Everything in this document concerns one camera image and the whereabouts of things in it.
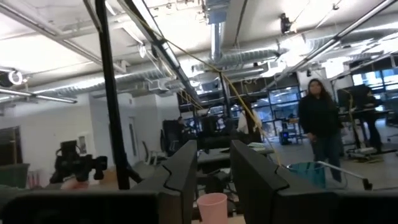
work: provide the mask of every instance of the camera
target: camera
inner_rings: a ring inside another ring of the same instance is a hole
[[[95,170],[94,179],[102,180],[103,171],[108,168],[108,158],[99,156],[93,158],[93,155],[85,156],[77,153],[77,141],[61,142],[61,148],[57,150],[55,160],[55,172],[50,178],[51,184],[62,183],[64,178],[74,176],[79,182],[88,180],[91,170]]]

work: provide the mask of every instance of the cart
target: cart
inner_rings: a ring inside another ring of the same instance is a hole
[[[333,166],[326,162],[316,161],[316,162],[301,162],[297,164],[291,164],[287,168],[297,174],[299,177],[309,180],[313,185],[323,189],[347,189],[348,180],[347,175],[354,178],[360,179],[364,190],[372,190],[373,185],[369,180],[361,175],[355,174],[348,170],[342,169],[340,167]],[[342,183],[329,181],[326,177],[326,170],[334,169],[341,172],[341,177],[343,179]]]

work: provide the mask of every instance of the black jacket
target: black jacket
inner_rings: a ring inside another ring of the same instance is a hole
[[[343,127],[334,102],[307,95],[298,104],[298,117],[304,133],[325,137],[336,134]]]

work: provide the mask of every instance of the pink plastic cup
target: pink plastic cup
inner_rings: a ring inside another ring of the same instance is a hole
[[[222,193],[205,194],[198,198],[200,216],[204,224],[227,224],[227,196]]]

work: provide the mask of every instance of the black monitor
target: black monitor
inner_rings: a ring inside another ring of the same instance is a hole
[[[338,104],[340,107],[350,108],[350,100],[353,100],[352,108],[364,108],[369,103],[368,93],[372,89],[366,85],[350,86],[337,90]]]

